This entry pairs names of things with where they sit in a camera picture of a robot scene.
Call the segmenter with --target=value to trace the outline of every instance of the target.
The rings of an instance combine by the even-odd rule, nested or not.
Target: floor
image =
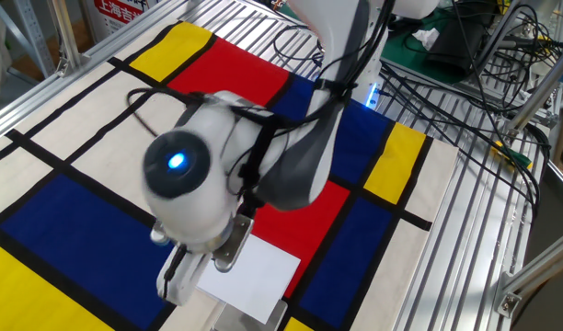
[[[73,32],[75,34],[75,41],[77,42],[77,49],[79,52],[85,52],[89,50],[94,42],[89,37],[89,32],[87,32],[86,23],[80,20],[73,24]],[[55,65],[59,63],[59,42],[56,38],[50,38],[47,40],[47,46],[51,52],[52,61]],[[17,69],[22,74],[25,74],[37,81],[42,81],[44,75],[40,72],[38,66],[29,58],[29,56],[24,55],[12,64],[12,68]]]

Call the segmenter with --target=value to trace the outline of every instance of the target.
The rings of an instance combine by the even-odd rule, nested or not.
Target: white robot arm
[[[157,278],[161,297],[184,304],[211,259],[220,271],[230,270],[262,203],[290,211],[320,194],[342,110],[360,74],[373,71],[369,61],[379,59],[394,2],[288,1],[326,50],[304,120],[281,118],[222,91],[190,97],[176,127],[148,147],[144,194],[157,218],[151,237],[176,245]],[[427,3],[401,0],[395,12],[423,17],[434,9]],[[375,25],[380,6],[382,27]],[[365,77],[367,94],[374,78]]]

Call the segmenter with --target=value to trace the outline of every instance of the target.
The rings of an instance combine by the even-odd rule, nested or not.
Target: white paper sheet
[[[221,273],[211,262],[198,288],[265,324],[299,263],[299,258],[251,235],[233,269]]]

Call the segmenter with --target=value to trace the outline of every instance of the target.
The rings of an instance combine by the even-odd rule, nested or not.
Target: metal frame
[[[559,78],[563,75],[563,54],[557,61],[556,65],[549,71],[541,84],[533,92],[533,94],[524,103],[521,111],[506,124],[505,130],[510,134],[517,134],[527,123],[531,121],[533,116],[539,111],[549,96],[559,85]]]
[[[61,58],[57,74],[61,77],[70,74],[82,64],[87,62],[87,57],[82,56],[77,50],[77,42],[69,18],[69,11],[64,0],[47,0],[52,14],[52,21],[59,32],[59,46]]]
[[[26,32],[30,43],[34,46],[36,53],[38,55],[37,65],[44,74],[44,77],[48,77],[54,74],[55,68],[52,62],[51,53],[46,44],[46,39],[42,35],[42,29],[36,15],[34,14],[34,8],[30,0],[14,0],[14,5],[22,19],[22,23],[26,28]]]
[[[22,17],[22,19],[25,19],[24,16],[23,16],[22,10],[20,8],[18,8],[18,10],[20,11],[20,16]],[[30,59],[32,59],[32,61],[34,61],[34,63],[39,66],[40,70],[42,71],[42,73],[45,76],[48,76],[50,74],[50,72],[49,72],[49,68],[47,67],[47,60],[45,59],[46,54],[48,53],[48,50],[47,50],[47,52],[45,52],[43,54],[40,53],[38,51],[39,49],[35,48],[26,39],[26,37],[24,36],[22,31],[20,31],[20,29],[17,27],[16,23],[14,23],[12,18],[1,7],[1,5],[0,5],[0,18],[2,18],[2,20],[6,24],[7,28],[9,29],[9,31],[12,33],[12,35],[14,35],[14,38],[16,38],[16,40],[20,43],[20,45],[22,45],[22,47],[24,48],[24,50],[26,51],[26,53],[28,54]],[[26,28],[29,30],[31,23],[28,22],[28,21],[25,21],[24,23],[26,24]]]
[[[555,166],[550,166],[550,169],[558,177],[563,178]],[[511,275],[508,272],[504,274],[498,295],[499,314],[510,318],[521,298],[561,271],[563,271],[563,236],[516,274]]]

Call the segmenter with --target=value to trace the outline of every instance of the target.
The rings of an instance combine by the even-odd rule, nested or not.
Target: green mat
[[[299,19],[289,6],[282,6],[280,12],[289,17]],[[450,13],[438,8],[435,9],[433,15],[422,20],[423,26],[421,29],[430,30],[436,28],[439,32],[441,32],[447,23],[452,21],[452,19],[454,18],[452,18]],[[465,78],[463,75],[448,72],[435,65],[426,64],[424,62],[427,57],[426,53],[407,49],[404,46],[404,39],[412,32],[414,31],[403,33],[398,37],[388,40],[385,44],[384,51],[382,52],[382,57],[442,83],[459,83]],[[420,41],[416,40],[414,37],[409,37],[407,43],[413,50],[425,51]]]

